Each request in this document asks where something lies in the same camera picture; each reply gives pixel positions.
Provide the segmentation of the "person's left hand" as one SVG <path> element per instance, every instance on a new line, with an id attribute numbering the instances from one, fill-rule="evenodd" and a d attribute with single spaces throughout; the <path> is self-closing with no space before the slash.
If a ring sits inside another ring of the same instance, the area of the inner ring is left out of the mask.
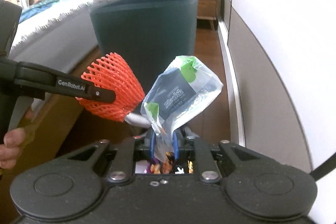
<path id="1" fill-rule="evenodd" d="M 13 169 L 19 159 L 22 148 L 20 145 L 26 139 L 26 132 L 24 128 L 16 128 L 7 132 L 1 144 L 1 169 Z"/>

